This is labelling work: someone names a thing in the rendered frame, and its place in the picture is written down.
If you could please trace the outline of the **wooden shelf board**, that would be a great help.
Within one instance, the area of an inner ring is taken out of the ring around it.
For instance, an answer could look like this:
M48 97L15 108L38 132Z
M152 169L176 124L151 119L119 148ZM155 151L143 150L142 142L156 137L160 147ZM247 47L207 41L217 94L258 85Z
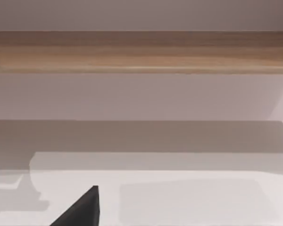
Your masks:
M0 73L283 75L283 32L0 31Z

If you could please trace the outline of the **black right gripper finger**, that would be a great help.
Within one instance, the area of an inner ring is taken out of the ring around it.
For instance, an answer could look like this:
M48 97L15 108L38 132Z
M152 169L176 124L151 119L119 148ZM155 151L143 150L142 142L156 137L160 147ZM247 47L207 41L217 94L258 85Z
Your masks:
M99 226L99 186L92 186L50 226Z

